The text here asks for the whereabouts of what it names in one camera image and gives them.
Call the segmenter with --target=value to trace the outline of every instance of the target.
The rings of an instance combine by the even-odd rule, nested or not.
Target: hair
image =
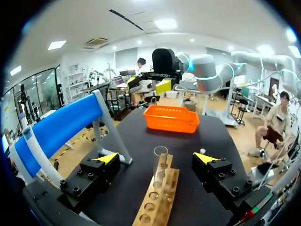
[[[290,96],[289,96],[288,93],[285,92],[285,91],[282,91],[282,92],[280,93],[280,98],[283,98],[283,97],[285,97],[285,98],[287,99],[287,101],[290,100]]]
[[[146,60],[144,58],[139,58],[138,61],[137,61],[137,63],[145,65],[146,64]]]

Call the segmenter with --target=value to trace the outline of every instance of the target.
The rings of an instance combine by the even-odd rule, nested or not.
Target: shelf
[[[82,94],[82,92],[80,91],[79,93],[72,95],[71,98],[73,99],[74,97],[78,96],[79,94]]]
[[[75,87],[75,86],[78,86],[78,85],[81,85],[81,84],[85,84],[87,83],[88,81],[81,81],[81,82],[78,82],[76,84],[73,84],[73,85],[70,85],[69,88],[72,88],[72,87]]]
[[[70,74],[70,75],[68,75],[67,77],[71,77],[71,76],[75,76],[75,75],[80,75],[80,74],[84,75],[83,72],[80,72],[80,73],[76,73],[76,74]]]

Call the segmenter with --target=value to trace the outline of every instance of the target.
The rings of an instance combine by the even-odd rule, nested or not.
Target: wooden test tube rack
[[[133,226],[166,226],[174,203],[179,170],[171,168],[173,156],[168,155],[165,177],[160,188],[153,186],[154,177],[145,194]]]

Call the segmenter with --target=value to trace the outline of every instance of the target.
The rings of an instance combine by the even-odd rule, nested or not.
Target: ceiling
[[[164,18],[176,19],[178,27],[160,31],[154,20]],[[96,50],[99,53],[112,52],[112,46],[117,46],[117,51],[137,47],[141,40],[142,47],[173,44],[225,51],[229,45],[256,51],[257,46],[268,44],[276,54],[291,56],[286,28],[256,0],[58,0],[25,26],[24,38],[8,64],[7,79],[16,84],[37,68],[57,66],[62,54],[82,51],[88,40],[97,37],[110,42]],[[59,40],[67,42],[61,49],[48,51],[50,43]],[[19,65],[22,71],[10,76],[9,71]]]

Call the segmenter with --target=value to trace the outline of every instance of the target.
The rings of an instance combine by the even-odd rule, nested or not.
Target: orange basket
[[[198,114],[185,107],[151,105],[143,115],[150,129],[194,133],[199,125]]]

